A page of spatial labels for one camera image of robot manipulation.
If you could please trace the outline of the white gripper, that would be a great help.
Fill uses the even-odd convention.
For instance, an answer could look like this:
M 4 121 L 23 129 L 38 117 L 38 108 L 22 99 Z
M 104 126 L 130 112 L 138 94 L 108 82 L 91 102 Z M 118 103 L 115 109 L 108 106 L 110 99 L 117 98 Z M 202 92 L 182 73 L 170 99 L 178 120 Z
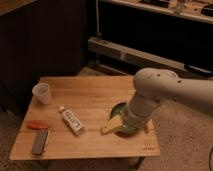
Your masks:
M 116 115 L 112 117 L 109 121 L 107 121 L 101 128 L 101 133 L 103 135 L 115 132 L 122 128 L 123 121 L 124 124 L 130 127 L 134 127 L 137 129 L 144 129 L 145 133 L 149 133 L 149 127 L 147 123 L 151 119 L 150 116 L 148 117 L 140 117 L 136 116 L 134 113 L 132 113 L 130 110 L 125 108 L 123 110 L 122 118 L 120 115 Z

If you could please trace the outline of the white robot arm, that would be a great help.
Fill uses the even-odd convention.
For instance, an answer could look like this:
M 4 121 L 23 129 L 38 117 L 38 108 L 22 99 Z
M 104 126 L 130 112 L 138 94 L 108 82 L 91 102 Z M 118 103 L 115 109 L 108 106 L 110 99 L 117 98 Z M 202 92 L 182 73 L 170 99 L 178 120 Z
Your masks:
M 171 70 L 144 68 L 135 74 L 133 85 L 131 100 L 101 127 L 102 135 L 127 127 L 144 129 L 153 111 L 166 99 L 213 114 L 213 80 L 181 78 Z

